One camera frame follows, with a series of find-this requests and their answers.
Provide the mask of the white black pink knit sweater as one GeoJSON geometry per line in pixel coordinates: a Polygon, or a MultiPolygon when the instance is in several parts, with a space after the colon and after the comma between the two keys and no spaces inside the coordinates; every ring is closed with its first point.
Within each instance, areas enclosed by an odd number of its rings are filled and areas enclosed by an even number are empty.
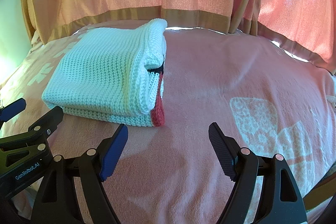
{"type": "Polygon", "coordinates": [[[88,31],[57,65],[42,100],[66,114],[138,127],[165,123],[167,21],[88,31]]]}

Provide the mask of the pink bow-print bed blanket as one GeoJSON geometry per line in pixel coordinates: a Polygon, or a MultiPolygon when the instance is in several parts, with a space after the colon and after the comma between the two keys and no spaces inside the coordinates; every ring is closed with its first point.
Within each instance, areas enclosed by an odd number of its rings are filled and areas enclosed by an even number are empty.
{"type": "Polygon", "coordinates": [[[166,30],[162,127],[130,127],[105,191],[122,223],[215,223],[230,196],[216,122],[256,155],[284,155],[303,196],[335,163],[334,77],[267,39],[166,30]]]}

